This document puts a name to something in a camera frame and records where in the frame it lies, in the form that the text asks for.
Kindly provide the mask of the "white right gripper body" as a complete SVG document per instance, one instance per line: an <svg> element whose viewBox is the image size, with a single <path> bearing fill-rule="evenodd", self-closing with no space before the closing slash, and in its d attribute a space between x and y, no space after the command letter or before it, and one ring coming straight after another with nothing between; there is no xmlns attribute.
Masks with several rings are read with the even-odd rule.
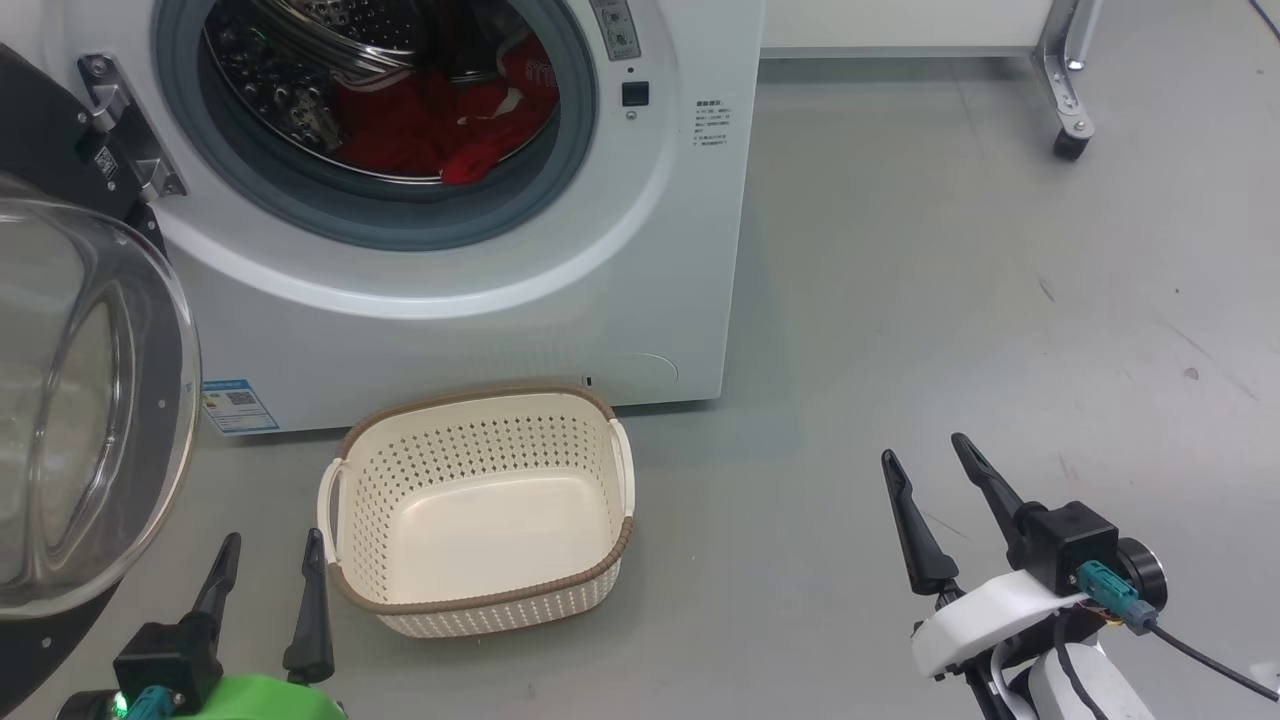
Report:
<svg viewBox="0 0 1280 720"><path fill-rule="evenodd" d="M916 670L937 676L1085 598L1078 588L1068 589L1057 594L1028 570L987 580L938 609L913 633Z"/></svg>

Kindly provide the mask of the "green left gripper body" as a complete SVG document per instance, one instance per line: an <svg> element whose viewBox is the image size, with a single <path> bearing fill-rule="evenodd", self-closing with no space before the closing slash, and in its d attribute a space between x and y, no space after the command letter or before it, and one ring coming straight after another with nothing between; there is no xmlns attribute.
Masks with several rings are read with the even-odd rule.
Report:
<svg viewBox="0 0 1280 720"><path fill-rule="evenodd" d="M58 720L109 720L118 691L73 694L58 711ZM225 676L196 715L173 720L349 720L328 694L271 676Z"/></svg>

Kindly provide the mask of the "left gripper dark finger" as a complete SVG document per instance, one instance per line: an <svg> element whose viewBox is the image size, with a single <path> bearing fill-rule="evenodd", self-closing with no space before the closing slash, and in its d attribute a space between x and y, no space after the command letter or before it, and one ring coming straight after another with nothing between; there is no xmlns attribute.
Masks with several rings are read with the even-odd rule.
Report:
<svg viewBox="0 0 1280 720"><path fill-rule="evenodd" d="M227 598L236 587L241 546L241 533L225 537L191 609L193 615L211 618L216 626L221 625Z"/></svg>
<svg viewBox="0 0 1280 720"><path fill-rule="evenodd" d="M283 656L287 680L296 685L323 683L335 673L323 544L323 533L310 529L301 568L302 600L292 642Z"/></svg>

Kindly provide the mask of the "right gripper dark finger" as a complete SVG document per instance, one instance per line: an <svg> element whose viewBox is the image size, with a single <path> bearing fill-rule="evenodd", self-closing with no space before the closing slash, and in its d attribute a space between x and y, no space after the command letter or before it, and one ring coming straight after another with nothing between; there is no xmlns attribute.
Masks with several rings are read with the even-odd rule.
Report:
<svg viewBox="0 0 1280 720"><path fill-rule="evenodd" d="M1018 546L1021 542L1018 514L1023 498L968 436L952 433L951 443L968 479L982 492L1006 546Z"/></svg>
<svg viewBox="0 0 1280 720"><path fill-rule="evenodd" d="M960 596L957 565L933 537L914 501L913 484L891 448L881 455L881 466L911 592Z"/></svg>

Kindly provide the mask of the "glass washing machine door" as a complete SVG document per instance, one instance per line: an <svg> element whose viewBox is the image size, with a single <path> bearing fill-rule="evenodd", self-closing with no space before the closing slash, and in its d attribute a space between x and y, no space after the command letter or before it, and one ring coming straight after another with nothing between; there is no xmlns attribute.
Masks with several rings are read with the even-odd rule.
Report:
<svg viewBox="0 0 1280 720"><path fill-rule="evenodd" d="M189 459L195 323L129 149L0 44L0 717L67 660Z"/></svg>

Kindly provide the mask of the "red garment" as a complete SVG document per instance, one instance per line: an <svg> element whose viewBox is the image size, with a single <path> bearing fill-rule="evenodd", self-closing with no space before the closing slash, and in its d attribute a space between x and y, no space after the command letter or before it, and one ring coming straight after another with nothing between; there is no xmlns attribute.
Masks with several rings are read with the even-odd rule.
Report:
<svg viewBox="0 0 1280 720"><path fill-rule="evenodd" d="M443 70L394 70L339 81L335 113L346 141L335 158L384 176L475 184L544 128L559 102L556 70L536 35L499 46L498 76L454 85Z"/></svg>

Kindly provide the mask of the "cream perforated laundry basket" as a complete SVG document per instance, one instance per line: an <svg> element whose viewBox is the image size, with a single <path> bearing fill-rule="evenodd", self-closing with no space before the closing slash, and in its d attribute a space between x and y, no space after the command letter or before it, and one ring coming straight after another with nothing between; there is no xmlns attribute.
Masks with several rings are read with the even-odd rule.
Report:
<svg viewBox="0 0 1280 720"><path fill-rule="evenodd" d="M513 632L596 607L635 527L625 427L573 387L474 391L375 413L323 474L326 574L419 639Z"/></svg>

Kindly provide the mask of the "white front-load washing machine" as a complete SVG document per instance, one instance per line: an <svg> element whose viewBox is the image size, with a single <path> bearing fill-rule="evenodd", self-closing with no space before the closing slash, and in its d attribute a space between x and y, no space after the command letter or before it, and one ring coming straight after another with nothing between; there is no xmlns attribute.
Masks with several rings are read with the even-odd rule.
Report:
<svg viewBox="0 0 1280 720"><path fill-rule="evenodd" d="M530 222L426 252L357 247L244 201L170 113L156 0L0 0L0 44L92 108L76 63L116 59L188 193L150 202L195 315L205 380L247 380L279 432L484 386L572 386L611 406L721 393L765 0L628 0L643 55L596 64L598 114L570 187ZM623 82L650 104L623 108ZM733 109L695 147L692 106Z"/></svg>

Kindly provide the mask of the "grey rubber door gasket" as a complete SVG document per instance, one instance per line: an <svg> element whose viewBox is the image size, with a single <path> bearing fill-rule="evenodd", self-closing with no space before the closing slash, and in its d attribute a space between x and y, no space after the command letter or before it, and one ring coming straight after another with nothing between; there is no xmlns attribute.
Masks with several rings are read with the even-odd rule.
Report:
<svg viewBox="0 0 1280 720"><path fill-rule="evenodd" d="M260 123L221 77L204 37L216 0L156 0L154 53L175 123L239 199L314 234L357 247L426 252L465 247L530 222L586 160L598 114L596 64L568 0L515 0L550 42L568 97L547 132L475 190L398 184L306 154Z"/></svg>

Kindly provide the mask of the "metal door hinge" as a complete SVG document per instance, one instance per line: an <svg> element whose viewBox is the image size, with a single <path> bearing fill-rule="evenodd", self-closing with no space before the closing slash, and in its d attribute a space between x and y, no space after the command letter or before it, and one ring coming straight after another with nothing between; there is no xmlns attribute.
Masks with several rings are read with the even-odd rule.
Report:
<svg viewBox="0 0 1280 720"><path fill-rule="evenodd" d="M146 202L188 193L175 163L140 104L116 59L109 54L84 54L76 63L91 101L91 120L96 131L120 146L113 161L101 160L106 170L128 168Z"/></svg>

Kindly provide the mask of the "stainless steel washer drum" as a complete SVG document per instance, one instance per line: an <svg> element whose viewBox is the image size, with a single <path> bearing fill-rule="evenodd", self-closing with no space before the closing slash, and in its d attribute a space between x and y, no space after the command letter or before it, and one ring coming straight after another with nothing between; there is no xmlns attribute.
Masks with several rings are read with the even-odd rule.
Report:
<svg viewBox="0 0 1280 720"><path fill-rule="evenodd" d="M311 156L398 184L444 183L337 159L346 141L338 82L429 67L454 85L492 81L499 46L526 32L534 33L509 0L216 0L204 24L215 67L260 123ZM541 137L559 105L561 92L544 128L499 165Z"/></svg>

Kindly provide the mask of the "grey washer instruction sticker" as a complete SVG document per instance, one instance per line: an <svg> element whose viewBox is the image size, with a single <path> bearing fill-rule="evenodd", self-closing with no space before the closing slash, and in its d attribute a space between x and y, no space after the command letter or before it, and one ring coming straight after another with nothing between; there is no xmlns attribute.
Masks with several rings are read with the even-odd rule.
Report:
<svg viewBox="0 0 1280 720"><path fill-rule="evenodd" d="M643 55L628 0L589 0L612 61L630 61Z"/></svg>

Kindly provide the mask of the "blue energy label sticker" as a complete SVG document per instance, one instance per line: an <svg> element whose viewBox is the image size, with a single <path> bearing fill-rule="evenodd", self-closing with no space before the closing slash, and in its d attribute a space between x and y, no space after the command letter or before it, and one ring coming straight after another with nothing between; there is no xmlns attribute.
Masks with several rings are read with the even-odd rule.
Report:
<svg viewBox="0 0 1280 720"><path fill-rule="evenodd" d="M244 379L205 380L202 402L206 416L224 436L253 436L280 430L280 425Z"/></svg>

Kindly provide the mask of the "white panel furniture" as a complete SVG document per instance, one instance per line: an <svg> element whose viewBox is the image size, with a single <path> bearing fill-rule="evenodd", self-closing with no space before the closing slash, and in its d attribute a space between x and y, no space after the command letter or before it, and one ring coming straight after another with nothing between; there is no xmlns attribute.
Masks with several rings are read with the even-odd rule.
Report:
<svg viewBox="0 0 1280 720"><path fill-rule="evenodd" d="M774 59L1020 56L1052 0L765 0Z"/></svg>

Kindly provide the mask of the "metal frame leg with caster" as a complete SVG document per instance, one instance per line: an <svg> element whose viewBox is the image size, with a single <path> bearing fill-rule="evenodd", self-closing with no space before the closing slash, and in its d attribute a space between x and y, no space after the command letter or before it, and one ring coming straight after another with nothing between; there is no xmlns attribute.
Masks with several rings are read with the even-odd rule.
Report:
<svg viewBox="0 0 1280 720"><path fill-rule="evenodd" d="M1051 0L1050 10L1030 59L1060 120L1053 155L1075 161L1094 136L1073 74L1085 65L1087 54L1105 0Z"/></svg>

